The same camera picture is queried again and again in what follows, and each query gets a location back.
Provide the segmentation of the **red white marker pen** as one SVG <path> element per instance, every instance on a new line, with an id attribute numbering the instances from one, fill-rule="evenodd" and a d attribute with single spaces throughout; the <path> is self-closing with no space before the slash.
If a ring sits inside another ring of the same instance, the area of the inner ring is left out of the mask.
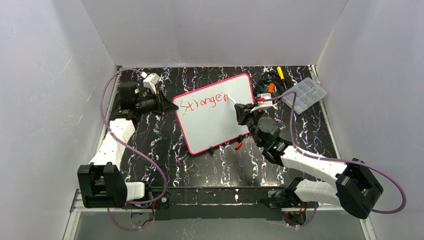
<path id="1" fill-rule="evenodd" d="M 237 104 L 237 101 L 231 97 L 230 95 L 227 95 L 227 98 L 233 103 L 233 104 Z"/>

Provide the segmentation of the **red marker cap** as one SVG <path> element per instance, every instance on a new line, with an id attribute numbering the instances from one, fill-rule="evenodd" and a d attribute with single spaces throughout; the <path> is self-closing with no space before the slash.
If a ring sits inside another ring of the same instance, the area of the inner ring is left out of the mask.
<path id="1" fill-rule="evenodd" d="M 240 142 L 236 145 L 235 150 L 236 150 L 236 151 L 237 151 L 237 150 L 239 150 L 239 149 L 242 147 L 242 145 L 243 145 L 243 142 L 242 142 L 242 141 L 240 141 Z"/>

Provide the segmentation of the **pink framed whiteboard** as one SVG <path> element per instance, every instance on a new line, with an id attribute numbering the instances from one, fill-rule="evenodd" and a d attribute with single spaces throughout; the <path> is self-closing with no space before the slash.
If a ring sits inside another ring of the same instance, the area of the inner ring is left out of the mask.
<path id="1" fill-rule="evenodd" d="M 241 73 L 173 98 L 190 154 L 197 155 L 249 133 L 246 126 L 238 125 L 234 104 L 227 95 L 237 103 L 252 104 L 255 97 L 250 76 Z"/>

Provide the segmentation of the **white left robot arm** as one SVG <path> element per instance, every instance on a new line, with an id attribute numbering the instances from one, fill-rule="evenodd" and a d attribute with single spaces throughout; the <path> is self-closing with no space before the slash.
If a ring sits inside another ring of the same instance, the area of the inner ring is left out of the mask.
<path id="1" fill-rule="evenodd" d="M 122 208 L 127 203 L 142 205 L 153 201 L 151 189 L 145 182 L 126 182 L 122 178 L 120 164 L 126 144 L 143 114 L 164 115 L 178 110 L 156 87 L 159 79 L 150 74 L 142 86 L 136 82 L 124 82 L 119 86 L 119 102 L 109 122 L 111 131 L 105 135 L 91 161 L 77 171 L 86 208 Z"/>

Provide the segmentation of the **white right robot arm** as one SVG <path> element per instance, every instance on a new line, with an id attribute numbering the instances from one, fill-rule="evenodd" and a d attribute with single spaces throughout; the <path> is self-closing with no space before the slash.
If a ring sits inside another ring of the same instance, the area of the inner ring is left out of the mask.
<path id="1" fill-rule="evenodd" d="M 256 106 L 236 103 L 234 108 L 237 123 L 247 126 L 267 161 L 318 178 L 311 181 L 296 177 L 283 190 L 266 194 L 263 202 L 269 208 L 320 202 L 342 207 L 358 219 L 369 216 L 384 188 L 361 160 L 340 163 L 308 151 L 300 153 L 290 141 L 280 137 L 276 121 L 263 116 Z"/>

